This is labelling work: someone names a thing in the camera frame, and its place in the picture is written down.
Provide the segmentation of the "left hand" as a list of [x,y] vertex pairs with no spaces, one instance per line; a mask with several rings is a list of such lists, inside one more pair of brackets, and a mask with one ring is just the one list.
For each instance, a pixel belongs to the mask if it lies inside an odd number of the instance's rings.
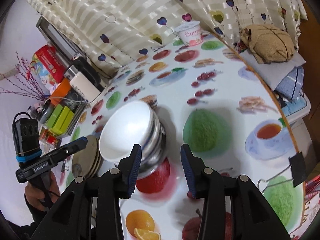
[[[51,200],[53,203],[55,203],[59,196],[60,196],[60,190],[57,185],[56,177],[52,171],[50,171],[50,188],[49,188],[49,195],[51,197]],[[40,200],[44,198],[44,193],[39,190],[38,188],[31,185],[31,183],[28,182],[27,186],[25,187],[25,197],[27,202],[34,208],[40,210],[40,211],[46,211],[47,208],[44,207]]]

